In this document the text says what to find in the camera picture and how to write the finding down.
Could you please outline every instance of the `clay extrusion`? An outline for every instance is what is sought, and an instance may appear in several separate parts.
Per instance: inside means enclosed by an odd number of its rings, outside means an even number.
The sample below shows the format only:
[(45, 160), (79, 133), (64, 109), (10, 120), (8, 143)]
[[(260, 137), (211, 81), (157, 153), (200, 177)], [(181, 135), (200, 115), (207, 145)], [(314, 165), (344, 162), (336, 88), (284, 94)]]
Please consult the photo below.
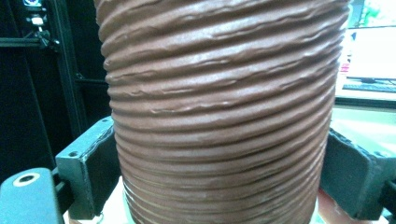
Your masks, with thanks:
[(136, 223), (308, 223), (348, 1), (95, 0)]

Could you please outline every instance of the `black plastic bracket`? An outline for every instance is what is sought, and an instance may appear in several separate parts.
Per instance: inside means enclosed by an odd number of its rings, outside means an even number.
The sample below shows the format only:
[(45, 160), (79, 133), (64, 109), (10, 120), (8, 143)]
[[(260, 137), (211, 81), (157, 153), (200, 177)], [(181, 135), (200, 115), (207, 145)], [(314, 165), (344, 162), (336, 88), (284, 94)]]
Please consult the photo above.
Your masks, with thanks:
[(120, 164), (111, 117), (96, 122), (60, 152), (55, 160), (62, 180), (70, 183), (75, 201), (73, 219), (99, 216), (120, 177)]
[(320, 186), (353, 218), (378, 220), (379, 199), (396, 178), (396, 153), (342, 124), (332, 124)]

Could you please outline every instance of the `screw hole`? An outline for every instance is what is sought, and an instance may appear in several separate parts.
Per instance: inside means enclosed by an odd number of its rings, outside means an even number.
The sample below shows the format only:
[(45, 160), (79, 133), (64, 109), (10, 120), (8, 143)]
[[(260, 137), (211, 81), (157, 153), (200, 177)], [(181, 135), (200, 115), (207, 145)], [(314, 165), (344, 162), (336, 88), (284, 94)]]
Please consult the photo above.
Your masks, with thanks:
[(76, 157), (78, 153), (76, 151), (72, 151), (69, 153), (69, 157)]
[(20, 179), (20, 183), (27, 182), (27, 181), (29, 181), (29, 180), (32, 180), (33, 178), (35, 178), (33, 175), (24, 176), (24, 177), (22, 177), (22, 178)]
[(39, 173), (29, 173), (26, 175), (21, 175), (16, 180), (14, 180), (13, 185), (15, 187), (24, 187), (35, 182), (39, 177)]

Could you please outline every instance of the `3d printed clay vessel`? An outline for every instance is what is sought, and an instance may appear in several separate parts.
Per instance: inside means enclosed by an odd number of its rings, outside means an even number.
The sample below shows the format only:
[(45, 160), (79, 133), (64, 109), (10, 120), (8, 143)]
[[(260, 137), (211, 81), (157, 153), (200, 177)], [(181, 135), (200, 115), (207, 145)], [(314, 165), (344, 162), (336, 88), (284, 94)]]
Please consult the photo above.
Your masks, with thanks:
[(347, 1), (95, 0), (136, 223), (308, 223)]

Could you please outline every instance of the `ribbed clay surface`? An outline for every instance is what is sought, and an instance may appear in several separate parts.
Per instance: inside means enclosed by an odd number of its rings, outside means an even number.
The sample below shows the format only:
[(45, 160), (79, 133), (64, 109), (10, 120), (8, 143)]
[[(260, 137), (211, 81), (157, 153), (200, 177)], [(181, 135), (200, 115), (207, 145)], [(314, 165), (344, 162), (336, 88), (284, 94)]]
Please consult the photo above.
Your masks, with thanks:
[(347, 1), (95, 0), (136, 223), (308, 223)]

